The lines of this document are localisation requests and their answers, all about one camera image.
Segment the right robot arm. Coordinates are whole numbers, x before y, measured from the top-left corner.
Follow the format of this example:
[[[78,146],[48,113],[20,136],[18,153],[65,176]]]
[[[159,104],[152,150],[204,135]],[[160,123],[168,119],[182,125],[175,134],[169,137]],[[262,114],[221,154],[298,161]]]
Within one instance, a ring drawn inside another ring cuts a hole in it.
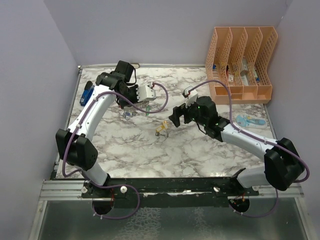
[[[264,161],[263,167],[244,168],[233,175],[229,189],[236,196],[253,186],[270,185],[285,191],[305,170],[292,141],[265,138],[234,127],[229,119],[218,115],[209,96],[174,107],[169,119],[175,127],[180,126],[180,117],[184,118],[185,124],[195,122],[203,127],[202,132],[212,139],[235,145]]]

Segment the green tag key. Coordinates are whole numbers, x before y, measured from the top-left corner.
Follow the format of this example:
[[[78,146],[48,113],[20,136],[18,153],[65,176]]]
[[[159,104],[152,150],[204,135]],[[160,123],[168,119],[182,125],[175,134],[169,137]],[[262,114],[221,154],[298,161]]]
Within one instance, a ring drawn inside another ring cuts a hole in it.
[[[148,115],[149,115],[150,110],[151,110],[150,105],[147,105],[147,106],[146,106],[146,109],[145,109],[145,111],[146,111],[145,116],[148,116]]]

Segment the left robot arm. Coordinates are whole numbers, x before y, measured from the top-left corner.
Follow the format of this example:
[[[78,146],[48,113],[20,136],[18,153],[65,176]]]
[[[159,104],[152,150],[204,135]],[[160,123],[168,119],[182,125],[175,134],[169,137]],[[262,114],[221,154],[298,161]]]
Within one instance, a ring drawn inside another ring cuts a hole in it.
[[[66,130],[59,129],[55,135],[62,175],[67,178],[80,172],[94,183],[93,191],[97,196],[106,197],[111,190],[110,178],[97,162],[98,150],[92,143],[93,136],[107,109],[117,98],[137,103],[137,85],[130,83],[135,68],[120,60],[115,70],[98,75],[96,85],[83,110]],[[66,165],[75,167],[75,171],[66,172]]]

